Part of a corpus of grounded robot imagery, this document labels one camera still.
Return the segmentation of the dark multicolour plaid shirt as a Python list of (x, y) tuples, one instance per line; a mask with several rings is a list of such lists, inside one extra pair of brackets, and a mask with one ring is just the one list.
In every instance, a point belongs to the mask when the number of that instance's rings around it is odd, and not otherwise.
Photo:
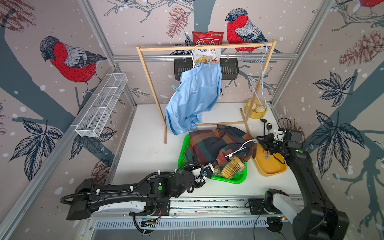
[[(191, 144), (185, 151), (187, 163), (223, 166), (229, 162), (226, 155), (239, 149), (243, 143), (252, 140), (251, 135), (230, 126), (218, 125), (214, 130), (197, 130), (189, 133)], [(243, 162), (256, 156), (256, 144), (248, 143), (247, 148), (234, 154)]]

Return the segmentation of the yellow plaid long-sleeve shirt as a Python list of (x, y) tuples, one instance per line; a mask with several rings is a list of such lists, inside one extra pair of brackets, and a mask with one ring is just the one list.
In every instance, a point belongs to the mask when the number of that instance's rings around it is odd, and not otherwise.
[(221, 175), (226, 179), (232, 179), (234, 175), (245, 168), (245, 163), (238, 157), (230, 158), (230, 161), (223, 166), (215, 166), (216, 175)]

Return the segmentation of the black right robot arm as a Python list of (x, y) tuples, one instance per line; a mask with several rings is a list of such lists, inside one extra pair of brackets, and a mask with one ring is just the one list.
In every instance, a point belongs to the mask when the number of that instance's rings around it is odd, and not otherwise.
[(277, 141), (273, 134), (256, 138), (269, 154), (280, 154), (298, 182), (303, 208), (292, 202), (283, 191), (269, 189), (263, 201), (269, 214), (281, 212), (292, 224), (297, 240), (342, 240), (348, 230), (349, 218), (329, 199), (315, 174), (308, 152), (293, 142)]

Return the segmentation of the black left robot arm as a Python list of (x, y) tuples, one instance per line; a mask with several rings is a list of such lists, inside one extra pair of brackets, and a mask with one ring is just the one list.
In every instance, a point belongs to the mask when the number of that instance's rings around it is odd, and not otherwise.
[(131, 215), (167, 216), (169, 211), (166, 205), (172, 198), (178, 198), (185, 192), (191, 194), (194, 189), (201, 188), (214, 171), (212, 164), (204, 166), (192, 163), (174, 172), (148, 174), (134, 184), (100, 185), (94, 179), (85, 179), (77, 186), (75, 193), (61, 197), (60, 203), (69, 205), (69, 221), (87, 219), (102, 206), (128, 202), (144, 204), (131, 210)]

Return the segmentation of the light blue long-sleeve shirt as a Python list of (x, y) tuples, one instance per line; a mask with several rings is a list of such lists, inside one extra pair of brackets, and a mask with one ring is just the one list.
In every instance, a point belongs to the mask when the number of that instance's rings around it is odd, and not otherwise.
[(181, 83), (166, 106), (168, 129), (179, 135), (195, 130), (203, 122), (202, 113), (217, 103), (222, 86), (219, 64), (202, 64), (183, 72)]

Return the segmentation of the yellow plastic tray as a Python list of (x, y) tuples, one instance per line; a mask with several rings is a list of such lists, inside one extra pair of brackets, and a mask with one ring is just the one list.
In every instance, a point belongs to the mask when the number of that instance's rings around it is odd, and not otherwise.
[(256, 156), (253, 159), (253, 162), (259, 173), (265, 177), (282, 174), (288, 169), (285, 159), (280, 154), (270, 155), (267, 160), (266, 151), (260, 146), (259, 143), (256, 145)]

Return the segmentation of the green plastic mesh basket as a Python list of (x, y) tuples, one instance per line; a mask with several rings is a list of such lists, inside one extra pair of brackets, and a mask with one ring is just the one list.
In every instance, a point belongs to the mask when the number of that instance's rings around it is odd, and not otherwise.
[[(187, 158), (185, 157), (185, 151), (190, 146), (190, 144), (191, 144), (190, 136), (186, 135), (184, 138), (184, 141), (183, 141), (182, 148), (181, 148), (181, 153), (180, 153), (179, 160), (178, 160), (178, 167), (181, 167), (187, 163)], [(245, 179), (247, 178), (247, 174), (248, 174), (247, 163), (245, 163), (245, 168), (242, 171), (236, 173), (232, 179), (226, 179), (221, 175), (214, 174), (212, 176), (212, 180), (237, 185), (237, 184), (241, 184), (245, 181)]]

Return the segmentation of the teal clothespin on blue shirt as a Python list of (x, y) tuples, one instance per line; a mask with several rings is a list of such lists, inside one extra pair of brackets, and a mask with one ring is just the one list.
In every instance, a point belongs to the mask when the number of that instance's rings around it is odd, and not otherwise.
[(175, 92), (179, 92), (180, 90), (176, 87), (176, 86), (174, 86), (174, 85), (172, 85), (172, 89), (175, 91)]

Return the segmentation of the white cassava chips bag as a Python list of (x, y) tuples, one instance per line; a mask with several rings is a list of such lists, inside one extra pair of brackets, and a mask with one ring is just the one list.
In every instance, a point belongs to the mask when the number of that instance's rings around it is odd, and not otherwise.
[(221, 49), (200, 49), (202, 64), (219, 64), (221, 58)]

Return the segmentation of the red Chuba chips bag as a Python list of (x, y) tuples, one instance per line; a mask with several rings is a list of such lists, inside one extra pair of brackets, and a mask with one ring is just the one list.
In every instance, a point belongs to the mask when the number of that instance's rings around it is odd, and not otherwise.
[(224, 32), (193, 32), (193, 43), (194, 45), (201, 46), (214, 46), (221, 45), (223, 43)]

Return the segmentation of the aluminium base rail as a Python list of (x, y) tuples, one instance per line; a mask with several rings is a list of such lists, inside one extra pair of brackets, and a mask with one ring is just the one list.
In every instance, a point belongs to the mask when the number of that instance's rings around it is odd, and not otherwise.
[(288, 208), (274, 204), (272, 198), (266, 196), (237, 197), (185, 197), (171, 198), (157, 203), (155, 210), (147, 209), (144, 202), (125, 202), (99, 207), (91, 214), (93, 218), (129, 218), (134, 213), (137, 218), (197, 218), (230, 217), (230, 216), (278, 216), (287, 217)]

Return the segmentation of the black wall-mounted basket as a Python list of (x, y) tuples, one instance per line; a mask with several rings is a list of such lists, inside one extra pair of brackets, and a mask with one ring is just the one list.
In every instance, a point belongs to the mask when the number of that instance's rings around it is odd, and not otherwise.
[[(222, 80), (236, 80), (239, 74), (239, 65), (237, 58), (220, 59), (222, 68)], [(180, 80), (181, 74), (193, 68), (192, 59), (175, 59), (174, 76), (177, 81)]]

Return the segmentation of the aluminium frame corner post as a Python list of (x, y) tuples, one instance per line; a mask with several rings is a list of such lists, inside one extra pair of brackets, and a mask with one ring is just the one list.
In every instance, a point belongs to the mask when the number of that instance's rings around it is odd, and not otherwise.
[(113, 70), (117, 73), (123, 73), (119, 64), (114, 60), (114, 54), (111, 49), (110, 44), (106, 38), (106, 34), (104, 33), (97, 16), (92, 8), (91, 1), (88, 0), (78, 0), (94, 34), (96, 39), (98, 40), (101, 49), (103, 50), (105, 56), (107, 57), (108, 63)]

